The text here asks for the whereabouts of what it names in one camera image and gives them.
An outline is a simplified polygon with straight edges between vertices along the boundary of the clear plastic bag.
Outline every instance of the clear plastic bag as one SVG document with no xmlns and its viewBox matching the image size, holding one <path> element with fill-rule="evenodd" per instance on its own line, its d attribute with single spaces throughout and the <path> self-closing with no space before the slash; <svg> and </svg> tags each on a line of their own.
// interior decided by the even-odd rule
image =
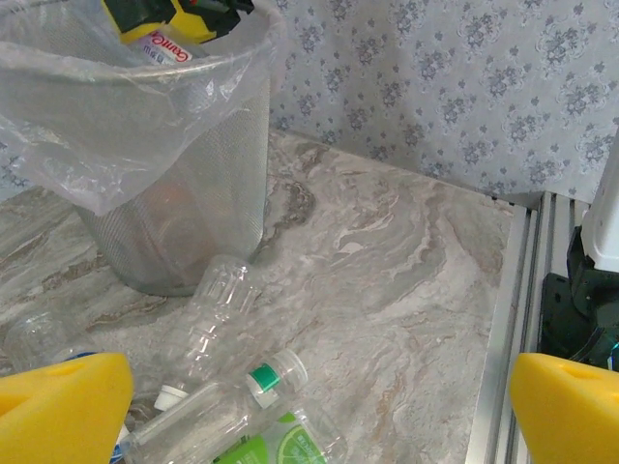
<svg viewBox="0 0 619 464">
<path fill-rule="evenodd" d="M 136 197 L 265 81 L 279 87 L 285 24 L 254 3 L 207 56 L 173 66 L 109 40 L 99 0 L 0 3 L 0 140 L 15 172 L 98 216 Z"/>
</svg>

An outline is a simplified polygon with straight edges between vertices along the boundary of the wallpaper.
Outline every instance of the wallpaper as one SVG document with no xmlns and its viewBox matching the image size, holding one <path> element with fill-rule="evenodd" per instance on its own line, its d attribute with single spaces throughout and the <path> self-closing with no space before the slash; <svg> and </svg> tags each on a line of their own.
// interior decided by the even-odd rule
<svg viewBox="0 0 619 464">
<path fill-rule="evenodd" d="M 593 198 L 619 124 L 619 0 L 274 1 L 276 128 L 488 193 Z M 0 159 L 1 200 L 28 183 Z"/>
</svg>

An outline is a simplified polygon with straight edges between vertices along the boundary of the marble surface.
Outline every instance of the marble surface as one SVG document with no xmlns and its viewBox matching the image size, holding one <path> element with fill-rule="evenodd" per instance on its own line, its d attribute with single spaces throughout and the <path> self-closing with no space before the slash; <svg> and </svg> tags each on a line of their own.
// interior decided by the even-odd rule
<svg viewBox="0 0 619 464">
<path fill-rule="evenodd" d="M 299 352 L 347 462 L 464 462 L 511 208 L 291 134 L 270 144 L 265 349 Z M 59 308 L 148 372 L 184 302 L 120 284 L 53 194 L 0 205 L 0 337 L 23 311 Z"/>
</svg>

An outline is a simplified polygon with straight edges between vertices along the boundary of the yellow sponge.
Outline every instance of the yellow sponge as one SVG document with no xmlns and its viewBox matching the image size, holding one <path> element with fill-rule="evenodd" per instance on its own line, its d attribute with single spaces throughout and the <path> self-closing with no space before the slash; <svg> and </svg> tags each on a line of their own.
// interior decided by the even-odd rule
<svg viewBox="0 0 619 464">
<path fill-rule="evenodd" d="M 0 461 L 107 464 L 132 394 L 121 354 L 0 378 Z"/>
<path fill-rule="evenodd" d="M 525 353 L 510 396 L 535 464 L 619 462 L 619 373 Z"/>
</svg>

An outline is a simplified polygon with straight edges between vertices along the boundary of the mesh trash can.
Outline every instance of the mesh trash can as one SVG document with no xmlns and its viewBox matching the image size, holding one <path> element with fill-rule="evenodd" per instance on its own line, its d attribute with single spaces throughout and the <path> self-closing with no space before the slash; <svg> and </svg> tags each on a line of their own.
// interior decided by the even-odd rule
<svg viewBox="0 0 619 464">
<path fill-rule="evenodd" d="M 249 259 L 263 229 L 277 11 L 258 1 L 204 57 L 158 67 L 128 62 L 70 2 L 3 5 L 0 140 L 20 154 L 18 172 L 75 204 L 116 275 L 183 296 L 212 256 Z"/>
</svg>

